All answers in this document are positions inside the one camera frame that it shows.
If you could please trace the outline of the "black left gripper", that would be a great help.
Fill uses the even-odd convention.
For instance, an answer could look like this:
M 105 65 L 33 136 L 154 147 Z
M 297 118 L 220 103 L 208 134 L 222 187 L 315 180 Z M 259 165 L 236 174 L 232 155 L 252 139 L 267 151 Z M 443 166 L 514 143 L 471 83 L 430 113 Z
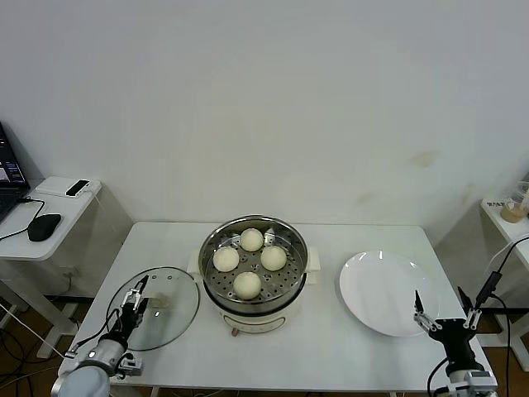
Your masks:
M 135 285 L 134 289 L 126 292 L 122 300 L 122 310 L 119 319 L 112 326 L 112 339 L 128 340 L 135 328 L 138 328 L 146 310 L 143 304 L 142 293 L 149 280 L 144 275 Z

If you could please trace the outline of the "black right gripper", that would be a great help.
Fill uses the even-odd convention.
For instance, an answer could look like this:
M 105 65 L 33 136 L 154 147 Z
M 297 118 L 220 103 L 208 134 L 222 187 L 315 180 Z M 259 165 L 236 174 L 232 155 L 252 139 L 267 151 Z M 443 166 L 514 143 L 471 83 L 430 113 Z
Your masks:
M 425 313 L 422 300 L 415 290 L 413 315 L 414 321 L 428 333 L 433 340 L 440 342 L 447 358 L 446 372 L 483 371 L 484 367 L 475 360 L 475 353 L 469 342 L 474 338 L 482 314 L 480 307 L 475 307 L 470 297 L 457 287 L 460 302 L 466 315 L 463 318 L 441 318 L 435 320 Z

